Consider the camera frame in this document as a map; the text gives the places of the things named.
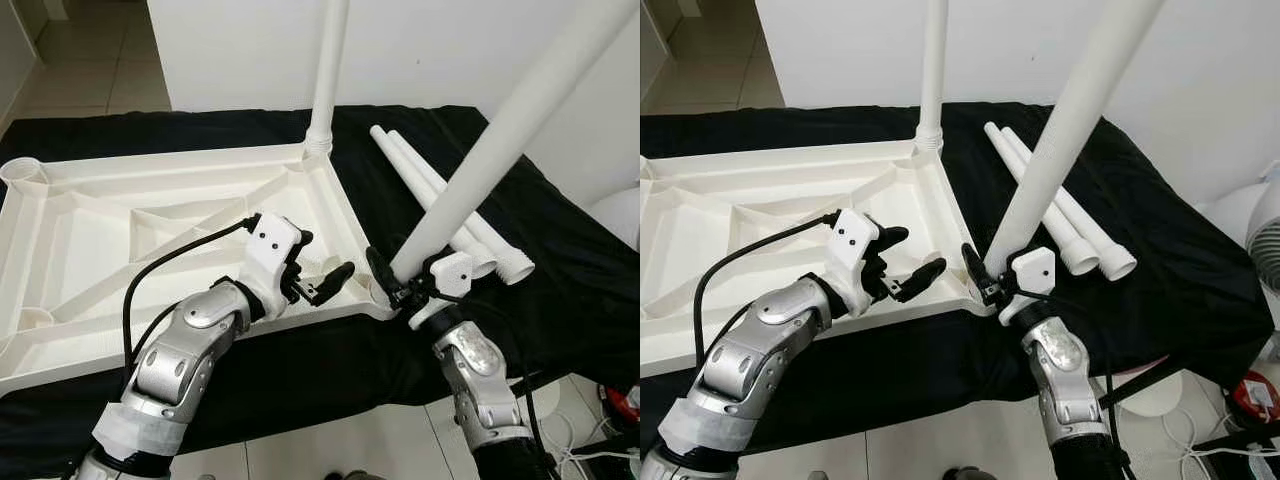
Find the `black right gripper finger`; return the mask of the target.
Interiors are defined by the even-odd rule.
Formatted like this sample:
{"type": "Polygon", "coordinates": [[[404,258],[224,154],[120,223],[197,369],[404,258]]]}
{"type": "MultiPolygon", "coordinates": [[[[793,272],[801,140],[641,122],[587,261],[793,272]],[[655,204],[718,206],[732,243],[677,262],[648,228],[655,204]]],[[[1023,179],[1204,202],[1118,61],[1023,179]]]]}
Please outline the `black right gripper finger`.
{"type": "Polygon", "coordinates": [[[399,303],[401,301],[401,282],[396,278],[394,270],[390,264],[378,252],[374,246],[369,246],[365,250],[365,259],[370,266],[372,279],[376,282],[379,291],[387,297],[389,303],[399,303]]]}
{"type": "Polygon", "coordinates": [[[961,256],[965,264],[966,273],[972,279],[972,291],[980,298],[983,303],[993,302],[993,278],[986,270],[986,265],[974,248],[972,243],[964,243],[961,247],[961,256]]]}

